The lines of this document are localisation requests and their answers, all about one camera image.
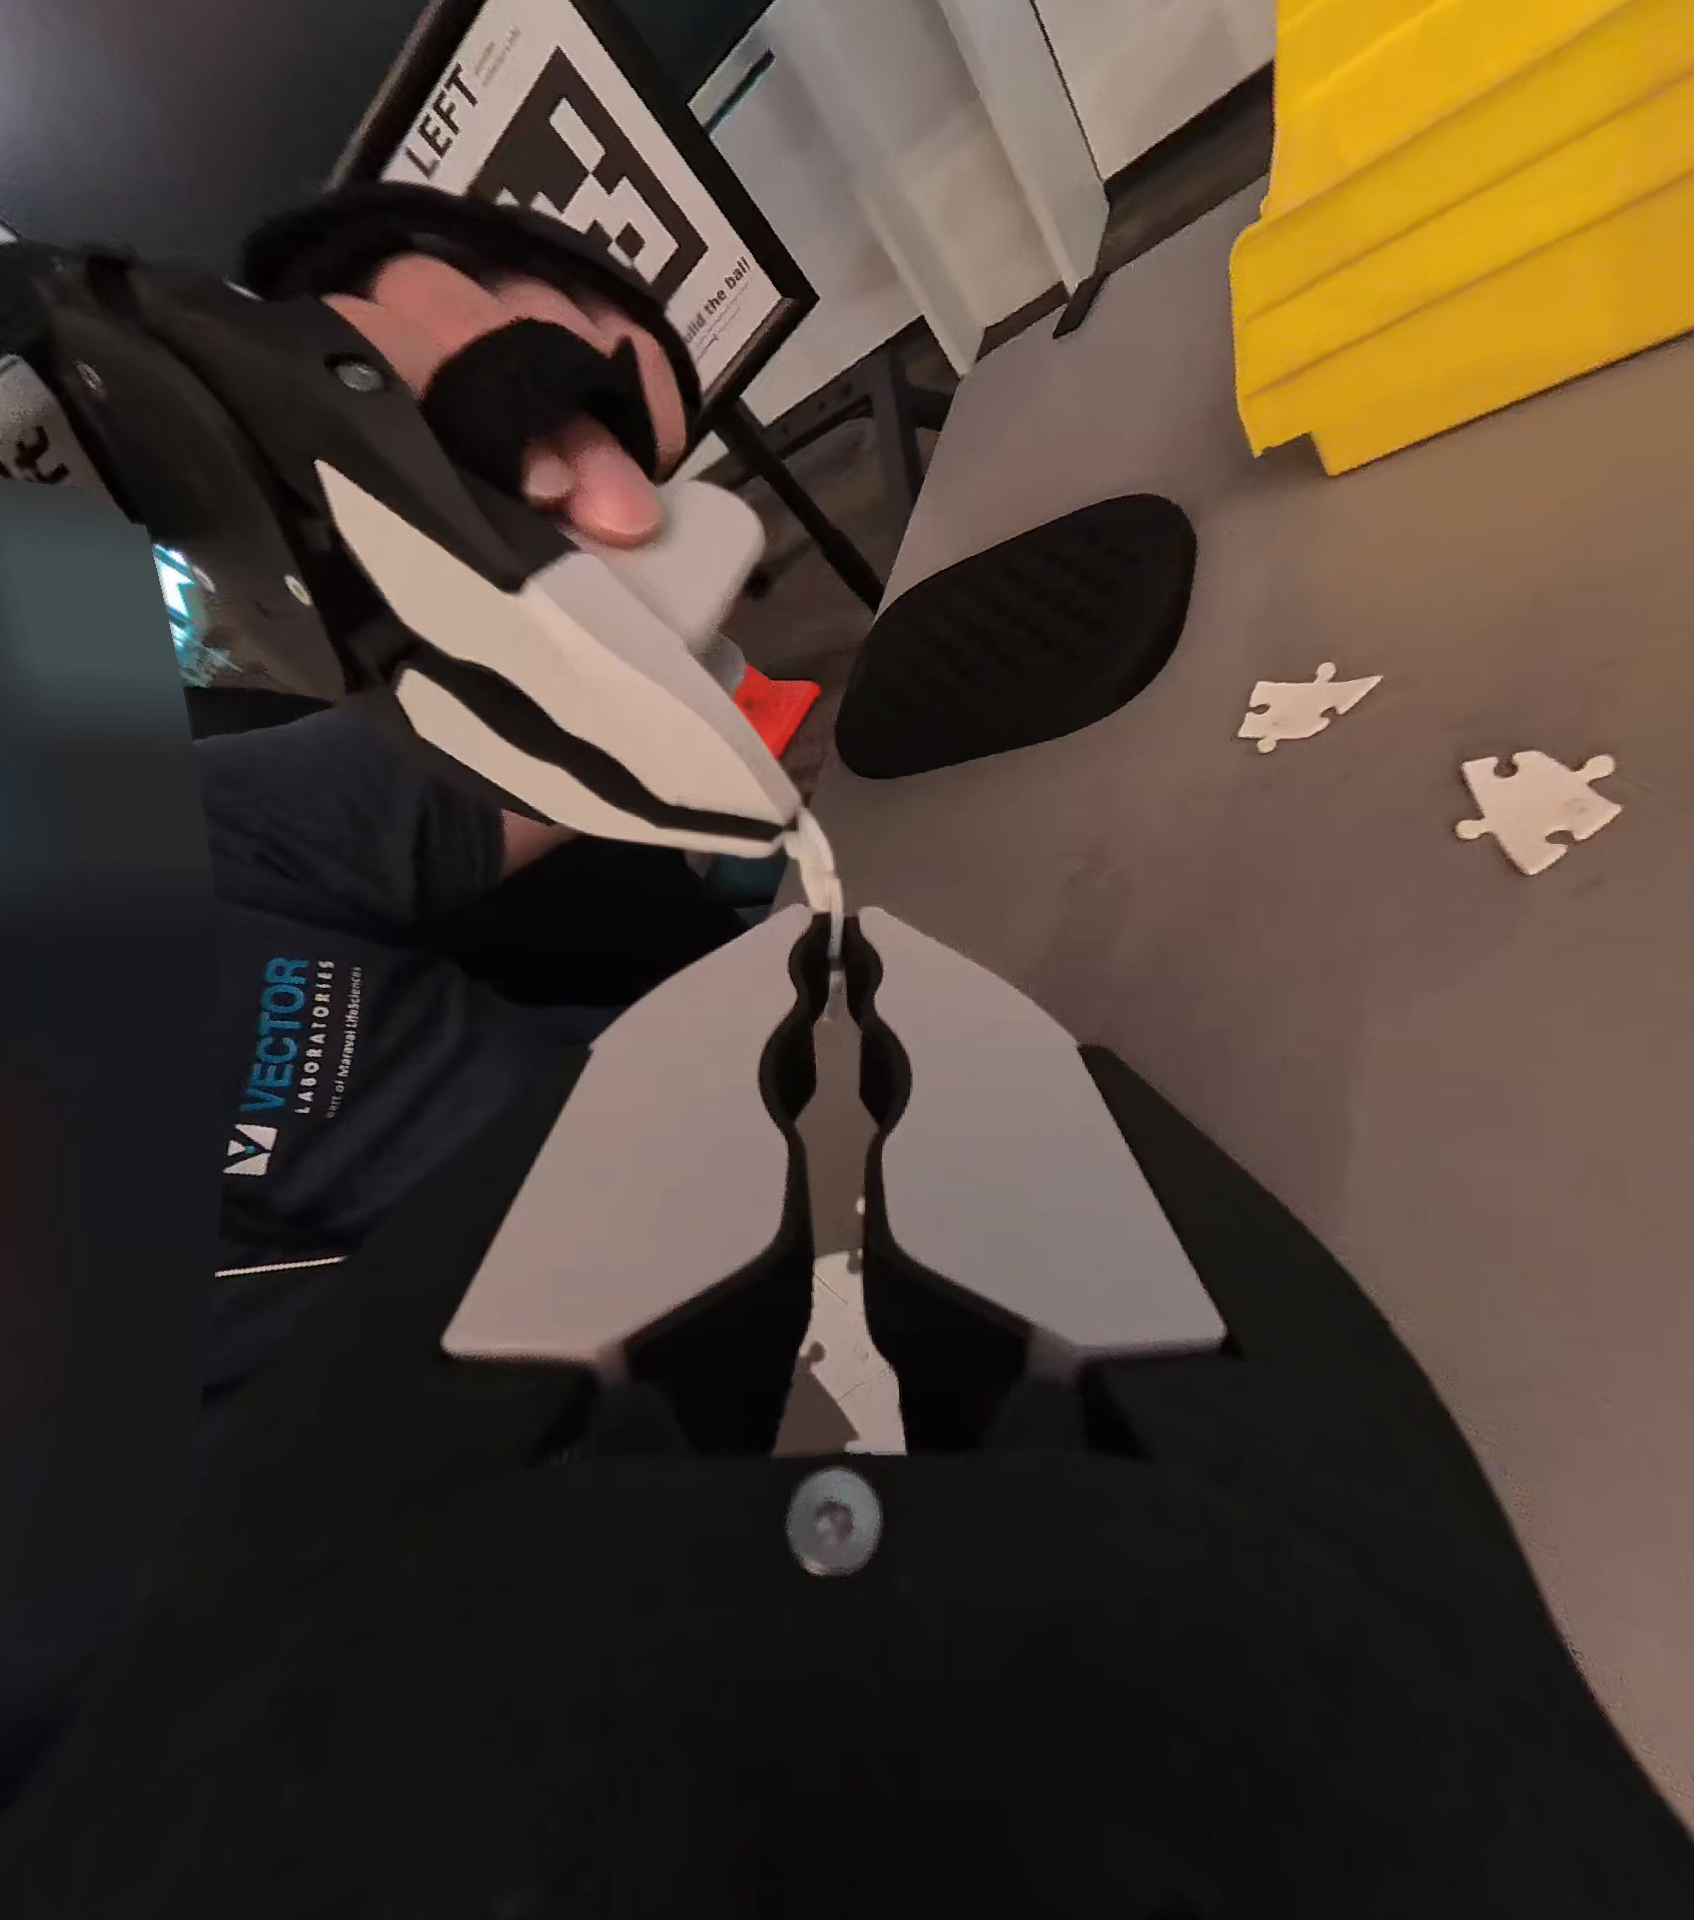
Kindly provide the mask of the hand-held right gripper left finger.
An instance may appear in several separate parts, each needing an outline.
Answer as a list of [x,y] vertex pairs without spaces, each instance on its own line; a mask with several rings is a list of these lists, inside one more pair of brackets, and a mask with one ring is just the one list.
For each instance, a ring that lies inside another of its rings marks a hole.
[[643,996],[592,1044],[478,1260],[446,1351],[630,1363],[770,1255],[805,1210],[826,916],[787,906]]

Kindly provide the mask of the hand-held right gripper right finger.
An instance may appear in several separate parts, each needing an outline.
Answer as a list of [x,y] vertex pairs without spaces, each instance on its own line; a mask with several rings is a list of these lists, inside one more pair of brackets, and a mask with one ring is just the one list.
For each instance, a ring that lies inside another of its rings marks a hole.
[[897,1255],[1069,1370],[1218,1354],[1226,1323],[1083,1045],[881,909],[849,941],[871,1255]]

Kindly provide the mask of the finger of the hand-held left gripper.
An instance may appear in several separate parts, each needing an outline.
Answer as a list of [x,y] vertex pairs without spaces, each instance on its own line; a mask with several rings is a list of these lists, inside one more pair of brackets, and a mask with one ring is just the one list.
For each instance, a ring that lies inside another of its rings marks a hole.
[[553,723],[530,728],[530,745],[512,745],[498,728],[422,669],[403,669],[392,694],[406,728],[456,773],[489,786],[498,801],[543,823],[616,840],[763,858],[774,851],[774,827],[740,814],[663,803],[612,755],[563,732]]
[[389,694],[413,666],[460,689],[512,745],[553,723],[663,803],[774,834],[792,821],[801,796],[781,762],[605,562],[561,548],[525,587],[498,590],[329,462],[315,477],[348,559],[410,637]]

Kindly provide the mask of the assembled white puzzle section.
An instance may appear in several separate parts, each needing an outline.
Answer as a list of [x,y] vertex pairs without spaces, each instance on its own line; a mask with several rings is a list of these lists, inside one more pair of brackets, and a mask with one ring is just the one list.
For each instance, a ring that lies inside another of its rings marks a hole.
[[908,1453],[898,1378],[864,1319],[860,1255],[832,1251],[812,1267],[812,1315],[773,1453],[781,1457]]

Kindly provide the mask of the white puzzle piece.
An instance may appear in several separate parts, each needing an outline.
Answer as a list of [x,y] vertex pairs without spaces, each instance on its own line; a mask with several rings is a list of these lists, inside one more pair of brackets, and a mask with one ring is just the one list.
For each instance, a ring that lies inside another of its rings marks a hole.
[[812,803],[801,803],[792,821],[774,834],[774,851],[787,858],[787,868],[797,876],[801,897],[826,923],[826,959],[829,971],[842,971],[845,926],[849,926],[849,897],[842,887],[835,845],[821,827]]

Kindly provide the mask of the scattered loose puzzle pieces group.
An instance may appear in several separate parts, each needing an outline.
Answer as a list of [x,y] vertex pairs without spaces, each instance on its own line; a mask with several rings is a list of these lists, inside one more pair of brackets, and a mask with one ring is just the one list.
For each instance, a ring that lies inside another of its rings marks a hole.
[[[1383,680],[1345,676],[1332,660],[1315,663],[1304,680],[1257,680],[1242,699],[1235,735],[1257,755],[1274,755],[1336,728]],[[1625,813],[1625,803],[1603,790],[1618,773],[1618,758],[1607,754],[1580,762],[1562,762],[1545,749],[1466,758],[1456,766],[1456,786],[1466,792],[1467,814],[1456,818],[1448,834],[1463,845],[1491,842],[1510,872],[1538,876]]]

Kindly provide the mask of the person's left hand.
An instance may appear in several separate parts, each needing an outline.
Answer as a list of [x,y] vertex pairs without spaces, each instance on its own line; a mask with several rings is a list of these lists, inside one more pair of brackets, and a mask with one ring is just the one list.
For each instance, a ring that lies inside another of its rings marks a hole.
[[663,342],[605,297],[543,276],[468,276],[433,257],[399,255],[360,294],[325,301],[413,395],[427,395],[454,356],[516,324],[554,328],[609,363],[633,363],[656,474],[599,419],[575,411],[527,441],[518,489],[537,512],[604,548],[640,548],[663,534],[660,483],[684,457],[688,408]]

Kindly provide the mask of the red object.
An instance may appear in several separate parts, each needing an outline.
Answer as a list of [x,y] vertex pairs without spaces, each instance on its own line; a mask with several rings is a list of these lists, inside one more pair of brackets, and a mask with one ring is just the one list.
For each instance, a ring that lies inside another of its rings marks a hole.
[[736,708],[774,758],[787,758],[787,749],[821,699],[822,684],[812,680],[770,676],[752,663],[744,663],[733,692]]

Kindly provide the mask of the yellow storage bin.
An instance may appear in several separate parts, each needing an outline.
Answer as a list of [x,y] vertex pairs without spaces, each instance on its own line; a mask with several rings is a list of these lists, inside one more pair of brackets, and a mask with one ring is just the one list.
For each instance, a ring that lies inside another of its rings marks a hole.
[[1379,462],[1694,333],[1694,2],[1276,2],[1250,455]]

